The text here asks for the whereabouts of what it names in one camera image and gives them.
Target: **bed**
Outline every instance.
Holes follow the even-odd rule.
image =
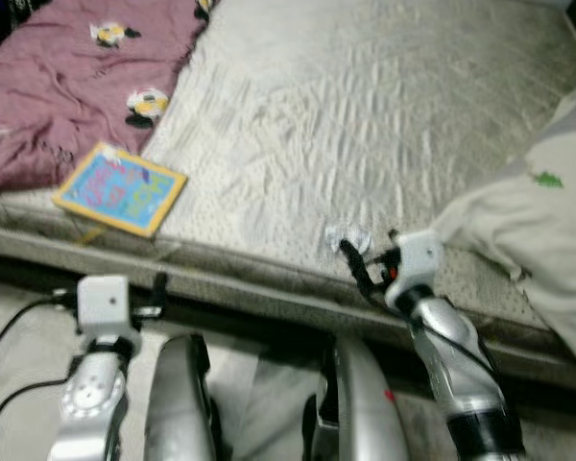
[[[576,87],[556,10],[504,0],[226,0],[141,153],[190,177],[153,240],[0,194],[0,255],[149,285],[258,316],[401,347],[367,307],[328,226],[429,226],[455,195],[524,153]],[[506,373],[576,389],[576,362],[508,277],[449,250],[438,291]]]

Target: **red marking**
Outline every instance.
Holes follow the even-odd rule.
[[[388,389],[384,391],[384,397],[386,397],[390,401],[395,401],[395,394],[389,391]]]

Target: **yellow book cover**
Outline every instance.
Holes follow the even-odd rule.
[[[151,237],[187,181],[99,142],[54,194],[54,204],[123,231]]]

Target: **book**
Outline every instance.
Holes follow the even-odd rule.
[[[52,200],[82,216],[151,237],[186,181],[182,173],[99,142]]]

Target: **mattress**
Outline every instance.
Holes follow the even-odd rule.
[[[360,299],[324,230],[366,230],[374,254],[389,228],[427,227],[524,154],[575,86],[576,42],[564,15],[543,7],[223,2],[142,153],[190,177],[156,238],[66,215],[49,191],[0,194],[0,255],[143,285],[162,267],[192,298],[406,345],[405,329]],[[521,351],[550,365],[535,374],[576,376],[490,263],[449,250],[436,283],[514,372],[525,373],[512,359]]]

